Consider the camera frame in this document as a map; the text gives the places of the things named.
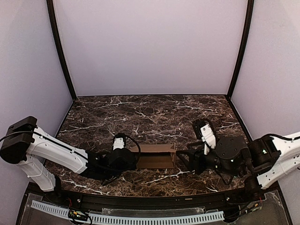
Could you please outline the brown cardboard box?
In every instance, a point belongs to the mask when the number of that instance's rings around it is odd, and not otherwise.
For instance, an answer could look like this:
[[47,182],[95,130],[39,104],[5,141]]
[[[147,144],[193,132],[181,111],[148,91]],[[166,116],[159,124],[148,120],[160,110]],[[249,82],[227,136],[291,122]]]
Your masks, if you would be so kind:
[[175,144],[141,144],[141,154],[136,165],[139,169],[175,168]]

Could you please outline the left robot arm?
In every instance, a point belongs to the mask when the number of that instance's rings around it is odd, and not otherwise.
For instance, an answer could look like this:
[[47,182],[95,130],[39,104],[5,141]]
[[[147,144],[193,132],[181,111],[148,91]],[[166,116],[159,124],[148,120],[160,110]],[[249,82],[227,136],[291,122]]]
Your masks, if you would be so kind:
[[61,181],[38,160],[45,158],[80,176],[100,181],[111,181],[123,172],[135,170],[141,148],[132,137],[118,133],[112,149],[93,153],[68,145],[37,126],[35,117],[26,117],[11,125],[0,139],[0,157],[20,167],[44,192],[59,191]]

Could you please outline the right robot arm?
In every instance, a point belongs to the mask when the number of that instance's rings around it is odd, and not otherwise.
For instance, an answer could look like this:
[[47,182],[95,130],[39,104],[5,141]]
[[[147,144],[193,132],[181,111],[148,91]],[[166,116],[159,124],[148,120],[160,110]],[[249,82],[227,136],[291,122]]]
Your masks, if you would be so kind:
[[244,187],[248,195],[269,188],[300,166],[298,132],[287,136],[266,134],[249,143],[243,136],[224,137],[208,154],[204,153],[204,143],[195,145],[197,149],[176,153],[189,171],[200,175],[211,169],[220,177],[246,177]]

